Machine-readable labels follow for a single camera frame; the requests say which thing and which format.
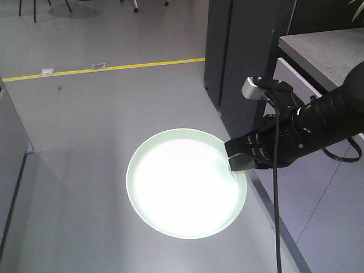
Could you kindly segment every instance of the yellow floor line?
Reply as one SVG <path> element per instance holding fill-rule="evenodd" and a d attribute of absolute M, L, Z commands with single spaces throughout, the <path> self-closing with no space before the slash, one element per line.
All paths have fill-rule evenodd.
<path fill-rule="evenodd" d="M 62 72 L 56 72 L 54 74 L 49 74 L 49 75 L 41 75 L 41 74 L 26 75 L 26 76 L 3 78 L 2 81 L 3 82 L 22 81 L 22 80 L 29 80 L 32 78 L 75 75 L 75 74 L 84 74 L 84 73 L 93 73 L 93 72 L 102 72 L 102 71 L 111 71 L 111 70 L 141 68 L 141 67 L 158 67 L 161 65 L 170 65 L 170 64 L 196 63 L 198 61 L 205 61 L 205 58 L 194 58 L 194 59 L 185 59 L 185 60 L 176 60 L 176 61 L 160 61 L 157 63 L 146 63 L 146 64 L 128 64 L 128 65 L 119 65 L 116 67 L 106 67 L 105 69 L 82 69 L 82 70 L 73 70 L 73 71 L 62 71 Z"/>

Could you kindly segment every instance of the black cable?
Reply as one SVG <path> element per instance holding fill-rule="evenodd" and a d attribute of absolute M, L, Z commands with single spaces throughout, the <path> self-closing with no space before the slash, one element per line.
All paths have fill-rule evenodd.
<path fill-rule="evenodd" d="M 353 138 L 351 138 L 351 137 L 347 138 L 347 141 L 350 143 L 350 145 L 353 146 L 353 148 L 358 153 L 358 156 L 356 158 L 343 158 L 341 156 L 332 154 L 326 148 L 323 148 L 322 150 L 324 151 L 325 155 L 327 155 L 328 157 L 330 157 L 336 161 L 346 162 L 346 163 L 354 163 L 354 162 L 359 161 L 363 155 L 362 149 L 360 149 L 360 146 L 358 145 L 358 143 L 355 142 L 355 140 Z"/>
<path fill-rule="evenodd" d="M 275 138 L 274 138 L 274 158 L 273 158 L 273 190 L 274 190 L 274 225 L 275 225 L 275 252 L 277 260 L 277 273 L 282 273 L 282 260 L 280 257 L 280 231 L 279 231 L 279 206 L 278 206 L 278 140 L 279 140 L 279 109 L 277 105 L 265 95 L 267 102 L 275 111 Z"/>

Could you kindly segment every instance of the cabinet door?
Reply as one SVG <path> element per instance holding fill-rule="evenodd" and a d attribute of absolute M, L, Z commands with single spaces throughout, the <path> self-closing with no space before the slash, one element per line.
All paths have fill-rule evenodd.
<path fill-rule="evenodd" d="M 283 59 L 277 62 L 274 78 L 292 85 L 294 92 L 305 103 L 309 102 L 311 95 L 319 94 Z M 344 141 L 328 149 L 343 156 L 348 146 Z M 328 158 L 322 151 L 317 151 L 296 160 L 286 168 L 279 169 L 280 216 L 295 242 L 298 241 L 338 165 L 338 161 Z M 273 200 L 272 170 L 256 170 L 256 173 Z"/>
<path fill-rule="evenodd" d="M 280 0 L 233 3 L 220 108 L 222 121 L 232 138 L 249 133 L 264 112 L 265 103 L 245 99 L 241 88 L 247 77 L 264 76 L 266 72 L 280 3 Z"/>
<path fill-rule="evenodd" d="M 220 105 L 232 0 L 210 0 L 206 37 L 205 89 L 215 106 Z"/>
<path fill-rule="evenodd" d="M 357 154 L 350 147 L 345 156 Z M 298 243 L 312 272 L 364 272 L 363 197 L 364 158 L 340 163 Z"/>
<path fill-rule="evenodd" d="M 27 152 L 28 137 L 19 119 L 13 102 L 1 79 L 0 86 L 0 240 L 24 154 Z"/>

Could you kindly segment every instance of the chair leg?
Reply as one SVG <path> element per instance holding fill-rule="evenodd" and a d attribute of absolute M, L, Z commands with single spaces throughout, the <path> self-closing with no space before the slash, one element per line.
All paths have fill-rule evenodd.
<path fill-rule="evenodd" d="M 134 0 L 134 6 L 135 6 L 134 12 L 137 13 L 139 11 L 137 0 Z"/>
<path fill-rule="evenodd" d="M 19 16 L 22 16 L 22 0 L 19 1 Z"/>
<path fill-rule="evenodd" d="M 72 13 L 72 10 L 71 10 L 71 7 L 69 6 L 68 1 L 67 0 L 65 0 L 65 1 L 66 1 L 67 6 L 68 6 L 69 12 Z"/>
<path fill-rule="evenodd" d="M 34 0 L 34 23 L 36 23 L 36 8 L 35 8 L 35 0 Z"/>

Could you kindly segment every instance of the power cord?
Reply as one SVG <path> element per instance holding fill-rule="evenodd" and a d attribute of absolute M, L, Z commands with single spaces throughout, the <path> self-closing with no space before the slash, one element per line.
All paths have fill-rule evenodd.
<path fill-rule="evenodd" d="M 274 191 L 274 225 L 275 225 L 275 252 L 277 261 L 277 273 L 282 273 L 282 260 L 280 257 L 280 229 L 279 229 L 279 205 L 278 205 L 278 141 L 279 141 L 279 109 L 276 103 L 266 94 L 266 101 L 274 108 L 275 111 L 275 138 L 274 138 L 274 156 L 273 156 L 273 191 Z"/>

